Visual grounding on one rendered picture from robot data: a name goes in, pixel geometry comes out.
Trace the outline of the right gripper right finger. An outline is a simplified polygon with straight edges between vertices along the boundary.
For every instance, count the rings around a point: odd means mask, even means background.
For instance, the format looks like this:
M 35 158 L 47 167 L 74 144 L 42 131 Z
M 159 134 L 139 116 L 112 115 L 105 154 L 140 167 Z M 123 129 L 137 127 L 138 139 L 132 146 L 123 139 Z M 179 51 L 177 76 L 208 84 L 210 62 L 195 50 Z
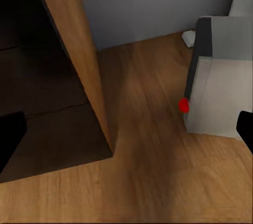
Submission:
M 253 113 L 241 111 L 238 116 L 236 130 L 253 154 Z

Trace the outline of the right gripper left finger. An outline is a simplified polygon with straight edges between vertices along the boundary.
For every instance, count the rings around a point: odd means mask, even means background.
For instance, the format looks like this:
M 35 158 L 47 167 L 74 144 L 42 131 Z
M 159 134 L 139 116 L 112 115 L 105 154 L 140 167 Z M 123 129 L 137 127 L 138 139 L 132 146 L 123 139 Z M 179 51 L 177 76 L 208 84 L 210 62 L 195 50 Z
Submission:
M 26 131 L 27 125 L 22 111 L 0 117 L 0 174 Z

